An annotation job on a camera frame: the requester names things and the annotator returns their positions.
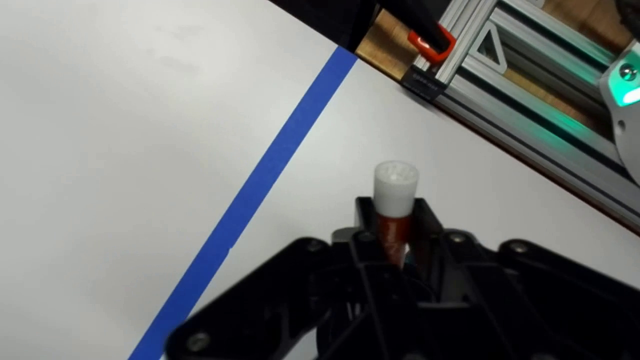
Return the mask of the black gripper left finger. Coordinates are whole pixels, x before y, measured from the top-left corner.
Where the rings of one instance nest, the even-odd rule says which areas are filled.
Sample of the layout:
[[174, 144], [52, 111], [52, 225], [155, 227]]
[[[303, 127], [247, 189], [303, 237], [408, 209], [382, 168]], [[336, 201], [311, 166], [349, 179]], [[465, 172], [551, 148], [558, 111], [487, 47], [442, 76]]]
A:
[[374, 237], [374, 205], [356, 201], [356, 225], [332, 242], [298, 239], [177, 326], [168, 360], [284, 360], [317, 332], [318, 360], [395, 360], [398, 273]]

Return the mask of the grey robot base green light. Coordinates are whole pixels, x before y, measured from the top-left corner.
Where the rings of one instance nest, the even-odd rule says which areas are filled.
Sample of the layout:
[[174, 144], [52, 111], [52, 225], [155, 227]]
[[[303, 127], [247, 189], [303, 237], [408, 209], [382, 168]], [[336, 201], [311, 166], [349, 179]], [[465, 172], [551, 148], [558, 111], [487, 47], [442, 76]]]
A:
[[632, 41], [601, 76], [619, 156], [640, 184], [640, 43]]

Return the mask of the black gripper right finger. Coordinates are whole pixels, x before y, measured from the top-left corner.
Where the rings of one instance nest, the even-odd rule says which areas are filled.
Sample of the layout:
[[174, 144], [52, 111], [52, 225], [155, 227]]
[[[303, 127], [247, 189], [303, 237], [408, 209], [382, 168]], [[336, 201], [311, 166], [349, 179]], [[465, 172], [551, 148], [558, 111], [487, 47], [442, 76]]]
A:
[[403, 360], [640, 360], [640, 290], [525, 239], [491, 251], [418, 201]]

